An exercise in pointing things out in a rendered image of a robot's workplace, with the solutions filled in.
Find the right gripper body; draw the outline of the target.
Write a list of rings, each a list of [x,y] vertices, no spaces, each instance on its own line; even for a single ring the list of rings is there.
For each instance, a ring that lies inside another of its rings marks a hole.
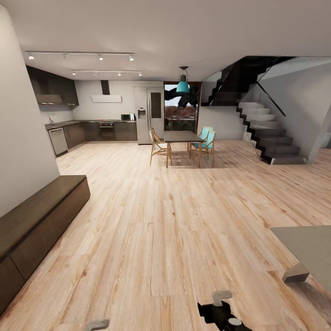
[[[220,313],[226,312],[231,314],[230,305],[227,302],[223,302],[222,304],[222,307],[213,306],[213,303],[203,305],[204,320],[207,324],[215,323],[217,325],[217,319]]]

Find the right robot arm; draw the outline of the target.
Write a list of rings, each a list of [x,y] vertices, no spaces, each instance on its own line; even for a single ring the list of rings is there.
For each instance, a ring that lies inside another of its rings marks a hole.
[[[222,301],[232,297],[233,294],[230,290],[213,291],[213,303],[203,306],[199,302],[197,303],[200,316],[204,316],[207,324],[215,323],[221,331],[252,331],[241,320],[232,315],[230,305]]]

